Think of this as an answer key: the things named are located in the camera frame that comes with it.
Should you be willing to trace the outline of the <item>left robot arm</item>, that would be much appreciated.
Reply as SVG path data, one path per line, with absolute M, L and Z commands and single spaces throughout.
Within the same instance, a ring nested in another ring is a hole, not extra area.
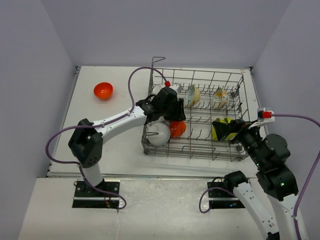
M 143 126 L 164 118 L 167 121 L 184 121 L 184 100 L 179 98 L 181 84 L 163 86 L 157 94 L 139 100 L 119 114 L 98 121 L 82 119 L 74 130 L 68 147 L 78 160 L 81 172 L 88 182 L 86 190 L 97 197 L 103 193 L 103 177 L 98 165 L 103 145 L 132 128 Z

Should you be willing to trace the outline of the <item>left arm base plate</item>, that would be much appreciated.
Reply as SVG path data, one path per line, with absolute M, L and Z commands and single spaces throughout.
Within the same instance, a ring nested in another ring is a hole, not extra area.
M 117 196 L 96 191 L 83 180 L 73 183 L 75 191 L 72 208 L 74 209 L 118 209 L 120 199 Z

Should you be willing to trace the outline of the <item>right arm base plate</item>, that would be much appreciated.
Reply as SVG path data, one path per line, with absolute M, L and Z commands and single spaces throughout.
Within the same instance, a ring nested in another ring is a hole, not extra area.
M 222 177 L 215 177 L 213 180 L 207 182 L 207 188 L 219 187 L 224 188 L 224 179 Z M 241 201 L 231 196 L 229 193 L 220 189 L 213 189 L 208 192 L 209 207 L 213 209 L 244 209 L 245 206 Z

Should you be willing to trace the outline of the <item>orange bowl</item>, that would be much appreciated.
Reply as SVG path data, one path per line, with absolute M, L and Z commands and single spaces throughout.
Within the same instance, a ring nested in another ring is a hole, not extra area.
M 170 124 L 170 136 L 172 138 L 180 137 L 187 129 L 184 121 L 172 121 Z
M 100 82 L 94 87 L 93 94 L 99 100 L 106 101 L 112 97 L 113 90 L 114 88 L 109 82 Z

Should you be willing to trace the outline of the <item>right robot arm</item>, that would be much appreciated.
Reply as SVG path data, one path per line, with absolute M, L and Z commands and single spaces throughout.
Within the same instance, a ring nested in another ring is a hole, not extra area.
M 265 240 L 307 240 L 309 238 L 301 212 L 296 207 L 300 191 L 293 172 L 286 166 L 291 155 L 287 141 L 278 134 L 260 135 L 260 128 L 274 122 L 274 117 L 253 122 L 241 119 L 229 123 L 213 121 L 219 142 L 229 135 L 231 144 L 239 143 L 257 167 L 257 180 L 273 208 L 274 217 L 255 196 L 241 171 L 225 175 L 223 191 L 236 196 L 248 210 Z

